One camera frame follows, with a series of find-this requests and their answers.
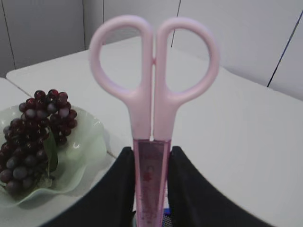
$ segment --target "bunch of grapes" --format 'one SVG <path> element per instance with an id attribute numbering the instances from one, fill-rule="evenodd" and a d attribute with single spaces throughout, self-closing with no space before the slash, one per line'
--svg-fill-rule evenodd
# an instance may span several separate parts
<path id="1" fill-rule="evenodd" d="M 77 126 L 77 112 L 71 109 L 65 92 L 50 90 L 35 92 L 19 105 L 22 112 L 4 128 L 6 142 L 0 150 L 0 180 L 10 194 L 29 189 L 41 170 L 47 166 L 48 158 L 43 141 L 51 129 L 57 146 L 66 144 L 66 137 Z"/>

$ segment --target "scissor blade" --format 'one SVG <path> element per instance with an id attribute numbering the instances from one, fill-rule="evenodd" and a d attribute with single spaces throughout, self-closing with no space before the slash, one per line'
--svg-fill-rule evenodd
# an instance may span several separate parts
<path id="1" fill-rule="evenodd" d="M 134 140 L 138 227 L 161 227 L 170 141 Z"/>

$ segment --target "pink scissors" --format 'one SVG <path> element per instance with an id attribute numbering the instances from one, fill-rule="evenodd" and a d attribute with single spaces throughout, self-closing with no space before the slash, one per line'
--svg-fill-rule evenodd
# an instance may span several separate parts
<path id="1" fill-rule="evenodd" d="M 142 38 L 142 79 L 134 90 L 125 89 L 111 81 L 99 60 L 107 33 L 125 26 L 138 29 Z M 195 86 L 183 92 L 171 91 L 165 80 L 167 38 L 170 32 L 177 28 L 187 29 L 201 37 L 210 55 L 206 75 Z M 141 17 L 120 16 L 105 22 L 95 32 L 90 43 L 90 67 L 95 80 L 128 107 L 134 139 L 138 227 L 162 225 L 170 142 L 177 109 L 183 103 L 203 94 L 211 86 L 219 70 L 220 56 L 213 36 L 204 26 L 192 19 L 177 17 L 166 20 L 157 32 L 156 41 L 154 58 L 152 27 Z M 153 65 L 156 69 L 154 103 L 152 103 Z"/>

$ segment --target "white table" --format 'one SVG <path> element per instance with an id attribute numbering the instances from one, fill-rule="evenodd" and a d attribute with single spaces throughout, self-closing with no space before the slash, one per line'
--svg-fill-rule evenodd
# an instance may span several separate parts
<path id="1" fill-rule="evenodd" d="M 18 105 L 28 98 L 8 80 L 0 78 L 0 110 Z M 107 155 L 102 162 L 89 166 L 77 188 L 65 195 L 36 197 L 13 208 L 0 207 L 0 226 L 36 227 L 54 218 L 87 193 L 113 162 L 114 159 Z"/>
<path id="2" fill-rule="evenodd" d="M 126 87 L 140 80 L 140 39 L 106 45 L 102 65 Z M 167 81 L 176 90 L 195 84 L 207 62 L 168 53 Z M 7 75 L 33 95 L 57 88 L 97 116 L 116 155 L 131 145 L 127 108 L 94 81 L 88 51 L 15 70 Z M 213 86 L 180 108 L 172 138 L 199 171 L 228 198 L 277 227 L 303 223 L 303 103 L 220 69 Z"/>

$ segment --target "pink plastic handle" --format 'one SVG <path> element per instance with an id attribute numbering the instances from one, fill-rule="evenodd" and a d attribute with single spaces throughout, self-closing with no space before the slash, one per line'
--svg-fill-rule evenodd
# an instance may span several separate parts
<path id="1" fill-rule="evenodd" d="M 138 29 L 142 37 L 142 77 L 140 85 L 134 90 L 120 87 L 109 79 L 99 60 L 107 34 L 126 26 Z M 127 105 L 134 139 L 149 139 L 151 136 L 152 42 L 152 28 L 144 19 L 137 16 L 120 16 L 105 22 L 93 35 L 89 47 L 92 74 L 101 87 Z"/>
<path id="2" fill-rule="evenodd" d="M 171 31 L 182 28 L 196 33 L 204 40 L 210 55 L 210 63 L 205 76 L 193 87 L 183 92 L 173 92 L 166 84 L 166 48 Z M 174 128 L 176 112 L 185 102 L 203 94 L 214 82 L 219 71 L 220 54 L 212 34 L 199 22 L 189 18 L 171 18 L 166 20 L 157 33 L 156 81 L 154 103 L 155 140 L 170 140 Z"/>

